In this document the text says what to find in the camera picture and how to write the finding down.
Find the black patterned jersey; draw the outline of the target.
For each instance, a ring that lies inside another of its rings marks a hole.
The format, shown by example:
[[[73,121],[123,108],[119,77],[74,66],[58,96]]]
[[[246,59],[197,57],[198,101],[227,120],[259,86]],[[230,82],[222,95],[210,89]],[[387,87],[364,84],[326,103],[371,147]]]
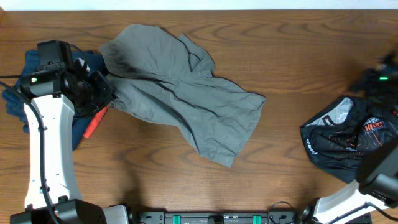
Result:
[[[397,111],[341,96],[301,125],[300,135],[313,164],[350,183],[363,157],[397,138]]]

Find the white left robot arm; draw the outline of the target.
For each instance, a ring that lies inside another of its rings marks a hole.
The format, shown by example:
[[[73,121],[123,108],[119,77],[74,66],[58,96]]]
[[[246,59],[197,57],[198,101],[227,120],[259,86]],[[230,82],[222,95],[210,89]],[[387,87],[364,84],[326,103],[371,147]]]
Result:
[[[30,132],[30,180],[25,210],[11,223],[107,223],[104,210],[81,199],[73,165],[74,115],[90,116],[110,101],[109,81],[100,73],[41,71],[21,79]]]

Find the grey shorts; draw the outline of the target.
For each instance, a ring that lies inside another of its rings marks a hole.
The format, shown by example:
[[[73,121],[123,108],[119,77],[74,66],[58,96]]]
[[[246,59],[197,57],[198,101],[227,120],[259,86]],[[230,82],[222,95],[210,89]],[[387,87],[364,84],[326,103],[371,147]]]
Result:
[[[261,118],[264,96],[215,77],[205,49],[160,27],[129,25],[99,49],[113,108],[176,126],[199,155],[232,166]]]

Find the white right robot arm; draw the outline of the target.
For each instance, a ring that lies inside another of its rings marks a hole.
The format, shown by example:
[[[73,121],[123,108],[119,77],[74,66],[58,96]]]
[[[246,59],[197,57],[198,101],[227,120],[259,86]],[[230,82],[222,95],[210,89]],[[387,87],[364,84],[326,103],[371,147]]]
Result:
[[[397,51],[366,69],[341,96],[300,127],[309,160],[346,183],[308,204],[296,223],[364,223],[397,207]]]

